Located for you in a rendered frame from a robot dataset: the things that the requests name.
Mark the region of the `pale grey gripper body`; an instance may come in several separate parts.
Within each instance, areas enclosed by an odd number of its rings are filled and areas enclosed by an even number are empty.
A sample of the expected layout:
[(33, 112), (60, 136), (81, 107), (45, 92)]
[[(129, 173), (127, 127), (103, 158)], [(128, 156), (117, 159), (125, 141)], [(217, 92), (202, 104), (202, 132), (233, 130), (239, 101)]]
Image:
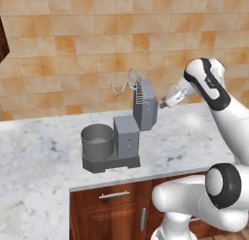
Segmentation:
[(167, 107), (172, 108), (180, 103), (186, 96), (186, 91), (180, 87), (179, 84), (173, 86), (169, 92), (161, 100), (167, 104)]

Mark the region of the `grey stand mixer base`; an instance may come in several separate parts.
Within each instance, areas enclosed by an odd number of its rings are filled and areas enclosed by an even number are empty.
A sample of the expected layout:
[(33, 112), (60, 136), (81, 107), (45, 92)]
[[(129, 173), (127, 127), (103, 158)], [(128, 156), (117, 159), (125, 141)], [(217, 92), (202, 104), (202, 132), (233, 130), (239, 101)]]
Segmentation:
[(133, 115), (113, 117), (114, 151), (104, 160), (89, 160), (82, 153), (83, 168), (91, 173), (101, 173), (106, 169), (118, 167), (139, 167), (140, 129)]

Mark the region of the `grey metal mixer bowl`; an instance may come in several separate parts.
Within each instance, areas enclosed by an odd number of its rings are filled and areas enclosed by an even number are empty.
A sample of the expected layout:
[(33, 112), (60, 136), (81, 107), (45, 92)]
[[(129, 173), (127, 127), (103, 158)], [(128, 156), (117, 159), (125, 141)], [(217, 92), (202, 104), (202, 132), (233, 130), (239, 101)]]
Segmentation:
[(114, 151), (113, 129), (104, 123), (86, 126), (81, 132), (84, 156), (93, 161), (110, 157)]

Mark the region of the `grey dough hook attachment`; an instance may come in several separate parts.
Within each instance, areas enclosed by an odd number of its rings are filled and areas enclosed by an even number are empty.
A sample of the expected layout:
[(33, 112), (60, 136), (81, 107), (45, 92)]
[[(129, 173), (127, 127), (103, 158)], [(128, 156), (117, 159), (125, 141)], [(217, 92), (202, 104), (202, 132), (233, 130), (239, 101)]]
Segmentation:
[(111, 87), (112, 91), (114, 92), (114, 94), (116, 94), (117, 96), (121, 96), (125, 92), (125, 89), (128, 87), (128, 82), (126, 82), (120, 88), (115, 88), (112, 84), (110, 84), (110, 87)]

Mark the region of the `brown wooden drawer front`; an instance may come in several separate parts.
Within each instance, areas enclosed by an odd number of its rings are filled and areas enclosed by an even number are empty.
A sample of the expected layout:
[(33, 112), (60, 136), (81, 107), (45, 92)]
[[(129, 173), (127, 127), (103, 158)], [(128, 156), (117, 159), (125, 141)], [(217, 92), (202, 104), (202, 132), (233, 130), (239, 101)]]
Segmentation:
[[(102, 193), (109, 194), (114, 192), (122, 192), (125, 190), (129, 191), (130, 194), (109, 199), (98, 198)], [(80, 214), (98, 209), (109, 208), (117, 204), (148, 202), (151, 200), (151, 192), (152, 182), (143, 181), (96, 189), (73, 191), (70, 194), (70, 200), (73, 203), (75, 211)]]

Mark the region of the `brown wooden cupboard door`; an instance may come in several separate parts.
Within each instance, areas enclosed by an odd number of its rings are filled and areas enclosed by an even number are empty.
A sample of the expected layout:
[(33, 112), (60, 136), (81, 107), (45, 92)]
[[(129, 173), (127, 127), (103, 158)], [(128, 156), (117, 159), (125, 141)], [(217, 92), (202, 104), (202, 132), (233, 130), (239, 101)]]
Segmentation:
[(70, 240), (145, 240), (146, 223), (140, 230), (143, 208), (147, 210), (136, 204), (79, 214), (71, 221)]
[[(151, 240), (152, 234), (160, 226), (162, 220), (163, 216), (150, 217), (148, 219), (146, 240)], [(224, 234), (223, 230), (211, 226), (196, 217), (191, 218), (189, 229), (198, 239), (206, 237), (214, 237), (216, 235)]]

